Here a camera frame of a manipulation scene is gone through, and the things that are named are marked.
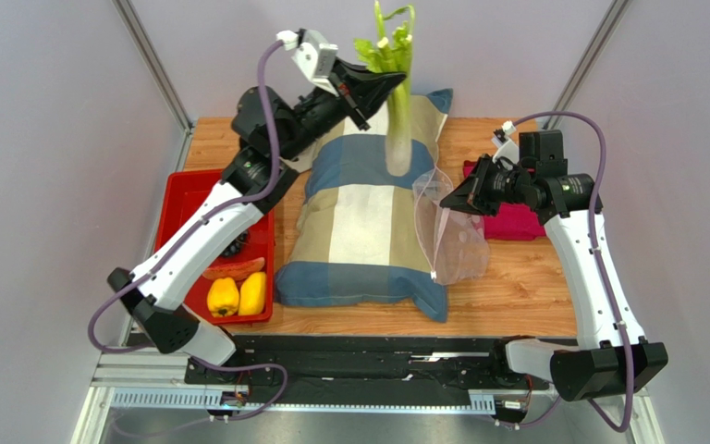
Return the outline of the watermelon slice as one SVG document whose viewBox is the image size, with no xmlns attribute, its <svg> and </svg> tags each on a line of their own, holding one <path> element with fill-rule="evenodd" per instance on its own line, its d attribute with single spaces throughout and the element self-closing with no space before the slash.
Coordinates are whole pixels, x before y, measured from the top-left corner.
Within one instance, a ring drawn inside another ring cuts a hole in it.
<svg viewBox="0 0 710 444">
<path fill-rule="evenodd" d="M 247 261 L 239 262 L 213 262 L 203 272 L 202 277 L 211 281 L 224 278 L 232 278 L 235 281 L 242 281 L 250 275 L 261 272 L 266 265 L 264 257 L 257 257 Z"/>
</svg>

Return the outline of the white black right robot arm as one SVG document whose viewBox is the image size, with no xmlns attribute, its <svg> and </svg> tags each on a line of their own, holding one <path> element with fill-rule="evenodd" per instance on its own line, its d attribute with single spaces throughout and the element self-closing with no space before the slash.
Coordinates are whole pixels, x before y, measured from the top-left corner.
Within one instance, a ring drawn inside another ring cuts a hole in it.
<svg viewBox="0 0 710 444">
<path fill-rule="evenodd" d="M 662 342 L 650 341 L 620 286 L 606 243 L 598 182 L 569 173 L 560 131 L 542 130 L 511 139 L 497 129 L 495 155 L 484 154 L 441 207 L 477 216 L 497 216 L 506 204 L 537 215 L 562 265 L 577 324 L 576 345 L 533 337 L 502 339 L 496 346 L 497 375 L 531 375 L 552 383 L 564 401 L 635 393 L 669 361 Z"/>
</svg>

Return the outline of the clear zip top bag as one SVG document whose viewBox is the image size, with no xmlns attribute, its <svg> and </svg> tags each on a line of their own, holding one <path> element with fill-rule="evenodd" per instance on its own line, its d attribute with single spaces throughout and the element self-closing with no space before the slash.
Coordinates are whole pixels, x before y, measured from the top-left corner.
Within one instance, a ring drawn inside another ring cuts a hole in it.
<svg viewBox="0 0 710 444">
<path fill-rule="evenodd" d="M 449 176 L 435 167 L 413 182 L 412 191 L 414 227 L 432 281 L 448 286 L 484 277 L 490 247 L 483 219 L 441 206 L 454 191 Z"/>
</svg>

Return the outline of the green celery bunch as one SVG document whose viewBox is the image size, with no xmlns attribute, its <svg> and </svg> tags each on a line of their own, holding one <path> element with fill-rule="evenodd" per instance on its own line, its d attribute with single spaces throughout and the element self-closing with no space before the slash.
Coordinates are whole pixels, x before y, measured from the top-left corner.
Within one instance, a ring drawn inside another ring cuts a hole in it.
<svg viewBox="0 0 710 444">
<path fill-rule="evenodd" d="M 378 39 L 356 38 L 354 48 L 361 62 L 374 73 L 400 72 L 405 80 L 387 98 L 386 168 L 393 176 L 410 170 L 412 138 L 410 128 L 411 69 L 413 63 L 415 8 L 408 4 L 391 13 L 373 4 Z"/>
</svg>

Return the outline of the yellow mango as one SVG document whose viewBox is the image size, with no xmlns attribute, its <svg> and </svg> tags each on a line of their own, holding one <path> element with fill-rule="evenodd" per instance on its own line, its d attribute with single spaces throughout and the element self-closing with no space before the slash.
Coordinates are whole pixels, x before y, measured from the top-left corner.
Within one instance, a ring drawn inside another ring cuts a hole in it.
<svg viewBox="0 0 710 444">
<path fill-rule="evenodd" d="M 267 292 L 267 275 L 256 272 L 248 276 L 240 287 L 238 315 L 259 315 L 263 312 Z"/>
</svg>

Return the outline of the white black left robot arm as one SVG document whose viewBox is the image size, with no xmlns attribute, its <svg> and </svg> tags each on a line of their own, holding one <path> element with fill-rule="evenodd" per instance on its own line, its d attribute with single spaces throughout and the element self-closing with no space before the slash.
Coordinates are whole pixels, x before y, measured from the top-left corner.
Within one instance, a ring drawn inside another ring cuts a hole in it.
<svg viewBox="0 0 710 444">
<path fill-rule="evenodd" d="M 324 62 L 328 86 L 314 86 L 288 105 L 266 84 L 267 59 L 257 83 L 241 95 L 232 128 L 240 148 L 201 207 L 157 253 L 133 270 L 107 278 L 121 302 L 161 353 L 182 352 L 201 364 L 220 366 L 237 346 L 224 329 L 192 313 L 184 300 L 202 272 L 238 235 L 266 216 L 298 177 L 289 160 L 345 119 L 369 127 L 389 95 L 407 78 L 398 70 L 374 72 L 336 56 Z"/>
</svg>

